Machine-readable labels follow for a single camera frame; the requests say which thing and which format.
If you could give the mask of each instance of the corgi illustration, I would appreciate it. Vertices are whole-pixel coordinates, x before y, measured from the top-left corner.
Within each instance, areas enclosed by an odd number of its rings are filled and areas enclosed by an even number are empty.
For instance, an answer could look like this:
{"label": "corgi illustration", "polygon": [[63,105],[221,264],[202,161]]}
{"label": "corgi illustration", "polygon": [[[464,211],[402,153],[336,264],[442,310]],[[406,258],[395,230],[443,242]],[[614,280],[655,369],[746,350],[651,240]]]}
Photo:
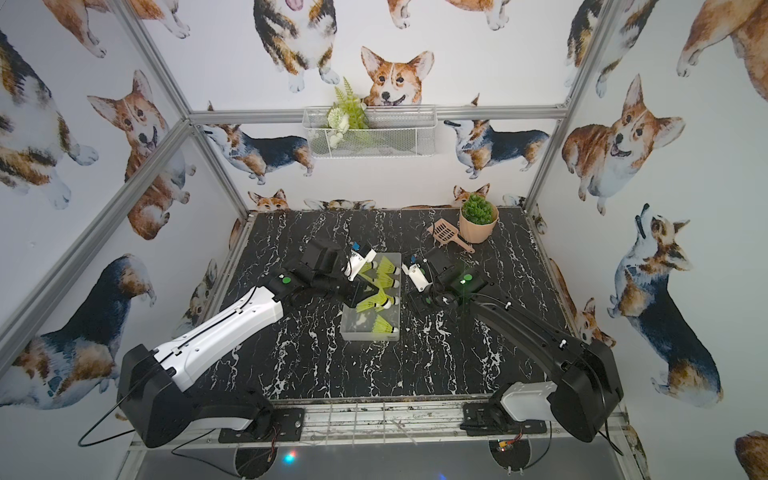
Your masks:
{"label": "corgi illustration", "polygon": [[[471,105],[477,107],[480,94]],[[480,170],[507,160],[523,157],[526,171],[544,156],[549,135],[540,130],[496,131],[490,120],[446,120],[456,131],[456,157],[469,167],[469,178],[477,178]]]}
{"label": "corgi illustration", "polygon": [[657,392],[694,406],[713,406],[723,399],[717,366],[667,290],[672,270],[692,268],[675,240],[688,220],[671,222],[645,204],[634,222],[637,240],[616,270],[616,296],[611,296],[608,315],[627,317],[667,362],[668,372],[662,372],[667,384],[651,379]]}
{"label": "corgi illustration", "polygon": [[565,283],[565,278],[563,278],[563,274],[560,272],[560,267],[553,259],[549,259],[549,264],[552,267],[554,279],[557,280],[558,285],[560,286],[560,291],[563,294],[563,303],[568,308],[568,311],[571,312],[571,318],[573,318],[575,322],[577,329],[576,337],[584,343],[591,344],[592,340],[597,340],[611,348],[615,347],[616,340],[614,340],[612,336],[606,335],[600,328],[598,328],[598,321],[594,318],[594,297],[587,300],[583,312],[576,310],[576,305],[571,298],[571,294],[568,292],[568,285]]}
{"label": "corgi illustration", "polygon": [[578,197],[587,192],[598,198],[598,211],[605,215],[605,201],[619,192],[640,170],[655,148],[676,140],[685,121],[680,117],[655,117],[645,106],[638,74],[627,92],[621,118],[610,126],[576,128],[563,144],[568,171],[581,178]]}
{"label": "corgi illustration", "polygon": [[219,267],[216,265],[216,260],[211,260],[208,263],[208,269],[205,272],[205,276],[203,276],[203,281],[197,285],[194,293],[192,293],[190,307],[184,312],[184,316],[181,317],[181,321],[176,326],[172,338],[184,335],[203,322],[200,315],[203,313],[206,303],[208,303],[210,293],[214,289],[214,284],[216,283],[216,278],[218,278],[218,276]]}
{"label": "corgi illustration", "polygon": [[768,0],[707,0],[690,26],[677,74],[687,77],[701,52],[730,36],[733,50],[744,59],[752,86],[768,101]]}
{"label": "corgi illustration", "polygon": [[491,190],[491,184],[485,184],[474,192],[464,190],[459,185],[453,187],[453,203],[446,205],[411,205],[410,207],[403,207],[403,210],[415,210],[419,208],[461,208],[463,204],[469,200],[471,195],[477,195],[485,198],[488,195],[488,191]]}
{"label": "corgi illustration", "polygon": [[733,449],[749,480],[768,480],[768,435],[749,433],[736,439]]}
{"label": "corgi illustration", "polygon": [[[208,104],[208,111],[214,107]],[[294,162],[306,168],[305,177],[312,175],[314,165],[310,146],[306,138],[251,138],[240,129],[240,125],[206,125],[203,132],[221,149],[233,167],[256,178],[264,185],[264,175]]]}
{"label": "corgi illustration", "polygon": [[373,80],[371,94],[363,98],[363,103],[369,107],[422,103],[422,82],[435,64],[435,54],[423,51],[408,63],[394,63],[362,47],[360,56]]}
{"label": "corgi illustration", "polygon": [[51,90],[2,31],[0,74],[0,184],[18,195],[39,187],[53,208],[65,209],[71,191],[56,164],[68,155],[80,165],[91,165],[98,153],[74,139]]}
{"label": "corgi illustration", "polygon": [[[389,3],[389,14],[397,28],[408,28],[410,22],[408,17],[408,4],[411,0],[387,0]],[[509,17],[504,13],[509,0],[447,0],[448,3],[459,7],[461,10],[469,12],[485,13],[485,20],[491,30],[504,28],[509,22]]]}
{"label": "corgi illustration", "polygon": [[290,210],[290,208],[288,208],[288,201],[286,200],[286,193],[282,188],[272,197],[262,197],[254,192],[248,192],[248,197],[256,203],[256,208],[251,210],[253,212],[269,214],[272,212]]}
{"label": "corgi illustration", "polygon": [[[179,0],[128,0],[142,20],[159,20],[170,33],[178,38],[190,34],[187,27],[177,17]],[[74,37],[98,58],[103,58],[107,51],[99,46],[99,39],[88,24],[88,9],[96,12],[109,12],[105,0],[43,0],[48,10],[53,13],[61,26],[69,30]]]}
{"label": "corgi illustration", "polygon": [[307,205],[310,210],[373,210],[376,208],[376,202],[374,200],[363,200],[360,202],[331,200],[330,202],[324,202],[322,200],[312,200],[311,198],[307,198],[304,200],[304,204]]}
{"label": "corgi illustration", "polygon": [[[105,120],[125,132],[131,146],[131,156],[125,169],[125,181],[149,158],[162,137],[168,132],[165,119],[152,103],[152,90],[141,70],[134,72],[133,90],[120,100],[89,96],[93,108]],[[187,175],[194,175],[196,167],[187,165],[179,151],[168,162],[165,171],[155,178],[152,185],[134,205],[128,220],[134,231],[145,240],[157,236],[170,220],[174,200],[185,204],[190,199],[184,191]]]}
{"label": "corgi illustration", "polygon": [[584,0],[571,22],[571,34],[568,36],[568,58],[566,65],[574,65],[574,74],[565,82],[566,87],[573,85],[576,74],[587,54],[587,47],[592,39],[592,32],[598,23],[603,0]]}
{"label": "corgi illustration", "polygon": [[243,221],[238,218],[235,220],[235,224],[232,226],[232,232],[230,232],[230,250],[232,250],[237,244],[237,238],[240,236],[240,232],[243,231]]}
{"label": "corgi illustration", "polygon": [[317,68],[320,78],[338,84],[331,70],[336,38],[333,0],[255,0],[253,17],[264,49],[279,71],[290,75],[293,93],[304,89],[304,71]]}
{"label": "corgi illustration", "polygon": [[[523,203],[525,202],[525,197],[506,194],[502,197],[502,200],[504,201],[505,207],[522,207]],[[541,216],[541,212],[538,209],[538,204],[535,204],[533,208],[531,208],[530,213],[531,219],[533,220],[533,223],[536,226],[536,230],[539,232],[539,234],[544,235],[547,233],[547,222],[545,222],[544,218]]]}
{"label": "corgi illustration", "polygon": [[618,24],[621,27],[614,33],[603,53],[600,63],[600,77],[595,85],[598,97],[603,98],[607,90],[608,75],[619,65],[621,59],[634,47],[640,37],[650,13],[659,0],[631,0],[621,13]]}
{"label": "corgi illustration", "polygon": [[96,385],[117,385],[120,349],[131,299],[155,296],[147,268],[126,254],[105,268],[66,325],[29,341],[0,379],[0,406],[49,410],[74,405]]}

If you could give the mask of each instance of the white wire basket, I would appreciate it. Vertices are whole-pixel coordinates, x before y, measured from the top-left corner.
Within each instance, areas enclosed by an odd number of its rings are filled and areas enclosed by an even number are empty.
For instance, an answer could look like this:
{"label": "white wire basket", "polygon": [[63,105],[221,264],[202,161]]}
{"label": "white wire basket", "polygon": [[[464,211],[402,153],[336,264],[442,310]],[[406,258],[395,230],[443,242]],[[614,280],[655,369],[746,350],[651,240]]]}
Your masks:
{"label": "white wire basket", "polygon": [[330,138],[337,132],[328,127],[330,109],[309,107],[304,110],[302,125],[315,158],[429,157],[435,154],[435,105],[367,108],[370,129],[349,129],[335,145]]}

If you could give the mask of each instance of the marble surface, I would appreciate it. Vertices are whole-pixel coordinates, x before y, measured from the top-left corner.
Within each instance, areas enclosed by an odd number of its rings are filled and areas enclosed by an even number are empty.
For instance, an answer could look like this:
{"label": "marble surface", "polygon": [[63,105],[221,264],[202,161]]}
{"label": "marble surface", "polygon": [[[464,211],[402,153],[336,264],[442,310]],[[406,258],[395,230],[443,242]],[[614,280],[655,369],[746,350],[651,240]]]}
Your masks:
{"label": "marble surface", "polygon": [[[223,305],[240,298],[287,255],[313,237],[369,243],[410,258],[434,240],[419,233],[432,219],[458,225],[458,210],[290,211],[257,215]],[[534,237],[516,207],[500,208],[492,236],[471,256],[455,243],[451,258],[475,263],[501,292],[565,325]],[[413,290],[405,278],[403,296]],[[400,341],[346,342],[339,333],[341,302],[316,300],[289,312],[213,365],[197,386],[235,390],[257,386],[271,399],[432,396],[493,393],[507,382],[540,382],[544,373],[484,324],[456,314],[419,316],[403,304]]]}

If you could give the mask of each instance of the black mounting plate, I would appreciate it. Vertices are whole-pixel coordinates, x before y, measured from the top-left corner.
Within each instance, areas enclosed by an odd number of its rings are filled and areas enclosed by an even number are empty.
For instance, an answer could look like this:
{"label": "black mounting plate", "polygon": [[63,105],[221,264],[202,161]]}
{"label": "black mounting plate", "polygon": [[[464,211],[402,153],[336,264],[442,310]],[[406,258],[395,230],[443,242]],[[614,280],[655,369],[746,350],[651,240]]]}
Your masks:
{"label": "black mounting plate", "polygon": [[501,430],[496,423],[487,414],[490,407],[488,402],[465,403],[464,422],[461,429],[467,432],[468,437],[479,437],[486,435],[517,435],[520,431],[525,433],[546,433],[547,422],[543,420],[526,420],[525,422],[515,422],[510,420],[510,428]]}
{"label": "black mounting plate", "polygon": [[[304,409],[275,409],[273,425],[280,432],[277,436],[278,442],[298,442],[301,439],[301,431],[304,429],[304,412]],[[271,432],[272,429],[266,437],[256,439],[250,432],[221,429],[219,443],[269,442],[272,439]]]}

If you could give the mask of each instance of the litter scoop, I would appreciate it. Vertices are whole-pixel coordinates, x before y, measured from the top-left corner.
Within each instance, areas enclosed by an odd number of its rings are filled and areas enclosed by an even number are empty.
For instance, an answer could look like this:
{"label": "litter scoop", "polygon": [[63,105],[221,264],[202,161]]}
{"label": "litter scoop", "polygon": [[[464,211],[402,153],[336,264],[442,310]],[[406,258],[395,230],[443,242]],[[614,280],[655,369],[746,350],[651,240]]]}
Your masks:
{"label": "litter scoop", "polygon": [[437,220],[434,223],[434,225],[430,225],[429,227],[427,227],[427,231],[430,232],[434,236],[434,238],[436,238],[437,241],[440,242],[441,245],[446,245],[451,241],[454,241],[461,248],[468,251],[469,253],[475,252],[475,249],[471,245],[467,245],[466,243],[464,243],[464,240],[459,238],[458,228],[451,225],[444,218]]}

